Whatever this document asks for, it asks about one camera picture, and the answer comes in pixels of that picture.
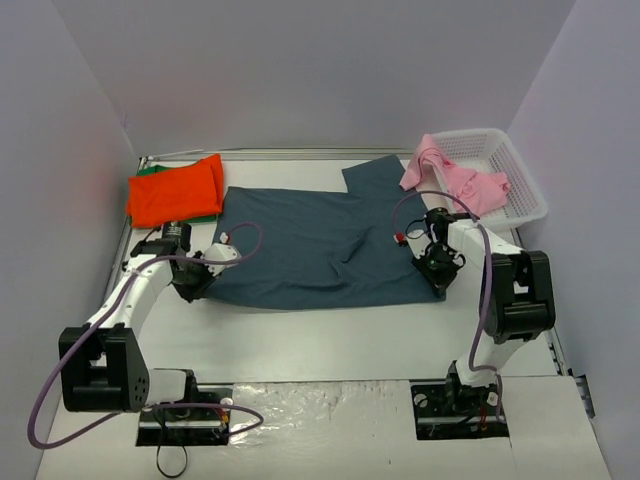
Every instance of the white wall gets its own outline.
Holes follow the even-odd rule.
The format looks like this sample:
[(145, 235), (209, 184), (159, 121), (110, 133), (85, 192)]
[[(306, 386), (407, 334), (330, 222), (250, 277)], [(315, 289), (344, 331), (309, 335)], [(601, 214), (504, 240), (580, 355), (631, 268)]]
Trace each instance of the white wall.
[(549, 202), (558, 330), (615, 478), (640, 457), (640, 3), (578, 0), (509, 135)]
[(506, 129), (574, 0), (53, 0), (140, 155)]
[[(58, 335), (104, 294), (136, 166), (48, 0), (0, 4), (0, 476), (35, 475), (26, 439)], [(46, 438), (59, 390), (44, 409)]]

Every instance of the pink cloth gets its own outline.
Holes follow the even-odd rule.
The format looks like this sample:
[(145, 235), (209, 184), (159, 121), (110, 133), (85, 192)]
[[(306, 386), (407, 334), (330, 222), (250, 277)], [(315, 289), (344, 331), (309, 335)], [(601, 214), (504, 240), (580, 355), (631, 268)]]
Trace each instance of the pink cloth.
[[(507, 204), (511, 185), (506, 173), (483, 173), (473, 168), (459, 167), (442, 153), (431, 135), (422, 137), (400, 180), (400, 186), (409, 190), (418, 185), (422, 181), (425, 165), (438, 170), (449, 193), (467, 204), (476, 215), (484, 215)], [(458, 204), (454, 205), (456, 210), (463, 211)]]

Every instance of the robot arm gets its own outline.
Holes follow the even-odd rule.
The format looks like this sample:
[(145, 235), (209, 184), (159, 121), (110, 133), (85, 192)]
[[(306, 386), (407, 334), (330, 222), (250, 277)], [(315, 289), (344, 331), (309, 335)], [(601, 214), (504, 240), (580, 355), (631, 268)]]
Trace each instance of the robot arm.
[[(437, 208), (428, 211), (424, 221), (426, 230), (409, 232), (406, 239), (413, 253), (412, 263), (435, 295), (444, 296), (467, 262), (483, 269), (484, 289), (484, 239), (468, 215)], [(487, 234), (492, 263), (491, 303), (474, 365), (499, 371), (520, 347), (553, 327), (555, 307), (548, 257), (542, 252), (525, 251), (493, 232)], [(490, 369), (469, 368), (470, 354), (465, 353), (449, 369), (447, 379), (454, 385), (454, 399), (464, 397), (462, 390), (483, 390), (496, 381)]]
[[(59, 339), (62, 357), (78, 338), (115, 303), (132, 275), (138, 278), (118, 303), (114, 313), (85, 342), (63, 368), (62, 393), (69, 411), (137, 412), (148, 405), (189, 401), (197, 385), (193, 373), (184, 370), (147, 370), (137, 337), (160, 293), (173, 285), (188, 302), (201, 298), (206, 288), (232, 265), (206, 266), (180, 261), (190, 250), (191, 227), (182, 222), (166, 223), (159, 239), (139, 242), (131, 252), (123, 278), (102, 308), (82, 327), (66, 328)], [(158, 256), (176, 260), (139, 267)], [(238, 251), (220, 243), (195, 257), (229, 261)]]

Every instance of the orange cloth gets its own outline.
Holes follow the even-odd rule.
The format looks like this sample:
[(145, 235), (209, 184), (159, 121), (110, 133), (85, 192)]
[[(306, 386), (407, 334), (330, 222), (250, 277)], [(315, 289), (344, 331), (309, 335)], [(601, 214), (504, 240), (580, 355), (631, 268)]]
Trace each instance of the orange cloth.
[(219, 154), (188, 167), (129, 178), (127, 214), (134, 228), (222, 212), (224, 173)]

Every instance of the white laundry basket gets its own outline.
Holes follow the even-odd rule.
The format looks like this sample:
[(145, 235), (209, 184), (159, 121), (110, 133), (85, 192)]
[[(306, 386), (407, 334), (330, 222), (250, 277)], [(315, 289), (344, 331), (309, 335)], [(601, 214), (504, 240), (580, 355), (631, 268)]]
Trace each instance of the white laundry basket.
[[(505, 172), (511, 184), (507, 204), (482, 215), (483, 225), (494, 230), (506, 230), (537, 220), (547, 214), (547, 204), (540, 194), (527, 168), (509, 137), (493, 128), (455, 130), (433, 135), (440, 149), (461, 167), (475, 168), (480, 172)], [(447, 191), (444, 179), (435, 170), (438, 183)], [(447, 199), (449, 209), (453, 202)]]

